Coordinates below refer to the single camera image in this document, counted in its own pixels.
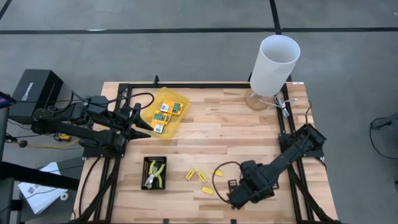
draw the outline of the yellow cable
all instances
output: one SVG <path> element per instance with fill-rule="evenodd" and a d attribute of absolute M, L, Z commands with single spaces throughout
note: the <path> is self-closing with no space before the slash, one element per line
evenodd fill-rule
<path fill-rule="evenodd" d="M 74 140 L 74 141 L 71 142 L 71 143 L 64 144 L 64 145 L 62 145 L 62 146 L 41 146 L 41 145 L 35 145 L 35 144 L 28 144 L 27 146 L 29 146 L 29 147 L 41 147 L 41 148 L 45 148 L 45 149 L 62 149 L 63 147 L 67 147 L 67 146 L 70 146 L 70 145 L 72 145 L 72 144 L 75 144 L 75 143 L 78 142 L 79 140 L 80 140 L 80 138 Z"/>

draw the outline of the white paper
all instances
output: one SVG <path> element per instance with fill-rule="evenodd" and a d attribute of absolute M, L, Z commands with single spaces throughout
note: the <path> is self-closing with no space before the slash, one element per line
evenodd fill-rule
<path fill-rule="evenodd" d="M 44 172 L 54 171 L 51 173 L 61 175 L 61 173 L 58 171 L 58 165 L 56 162 L 51 162 L 49 165 L 41 168 L 41 171 Z M 24 194 L 24 197 L 28 198 L 27 202 L 29 203 L 30 207 L 32 208 L 35 214 L 40 214 L 41 212 L 43 212 L 48 206 L 50 206 L 54 201 L 56 201 L 56 199 L 58 199 L 61 196 L 61 194 L 68 191 L 66 189 L 56 189 L 54 187 L 46 187 L 46 186 L 41 186 L 39 184 L 30 184 L 25 182 L 20 183 L 18 187 L 21 190 L 21 192 Z M 48 192 L 48 193 L 35 195 L 41 192 Z"/>

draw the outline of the black tray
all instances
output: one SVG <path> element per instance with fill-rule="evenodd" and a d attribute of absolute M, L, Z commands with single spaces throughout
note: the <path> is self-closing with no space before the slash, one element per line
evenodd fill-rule
<path fill-rule="evenodd" d="M 147 181 L 149 175 L 149 166 L 152 163 L 152 161 L 155 160 L 156 163 L 158 164 L 158 168 L 162 164 L 165 164 L 165 167 L 163 168 L 162 173 L 160 173 L 160 176 L 162 177 L 163 180 L 163 188 L 159 187 L 159 181 L 158 178 L 155 178 L 152 187 L 148 189 L 145 187 L 145 182 Z M 166 189 L 166 168 L 167 168 L 167 157 L 165 156 L 153 156 L 153 157 L 144 157 L 144 165 L 142 166 L 142 183 L 141 183 L 141 190 L 164 190 Z"/>

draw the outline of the gray floor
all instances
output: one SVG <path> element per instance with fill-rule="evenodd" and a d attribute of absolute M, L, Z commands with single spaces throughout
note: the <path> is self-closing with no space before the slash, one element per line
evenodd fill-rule
<path fill-rule="evenodd" d="M 282 27 L 398 27 L 395 0 L 276 0 Z M 0 29 L 272 27 L 268 1 L 13 0 Z M 269 34 L 0 35 L 0 89 L 13 92 L 26 68 L 52 69 L 82 95 L 104 81 L 247 80 Z M 397 223 L 398 162 L 379 156 L 369 122 L 397 112 L 398 33 L 296 33 L 302 56 L 292 74 L 306 83 L 325 144 L 340 220 Z M 29 134 L 15 126 L 11 134 Z M 378 148 L 398 157 L 390 128 L 374 132 Z M 32 142 L 51 142 L 50 137 Z M 80 156 L 8 146 L 4 160 L 29 167 Z M 69 212 L 54 215 L 67 220 Z"/>

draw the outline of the pliers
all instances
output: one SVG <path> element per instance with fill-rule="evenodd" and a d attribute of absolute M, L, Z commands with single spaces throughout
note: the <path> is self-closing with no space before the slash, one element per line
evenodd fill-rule
<path fill-rule="evenodd" d="M 145 187 L 147 187 L 148 189 L 150 189 L 152 187 L 152 183 L 154 182 L 155 178 L 158 178 L 159 181 L 159 187 L 163 188 L 163 180 L 162 180 L 162 176 L 160 176 L 160 174 L 162 173 L 163 169 L 165 167 L 165 164 L 162 164 L 160 169 L 157 169 L 157 165 L 156 165 L 156 161 L 153 160 L 152 163 L 149 166 L 149 176 L 147 181 L 145 182 Z"/>

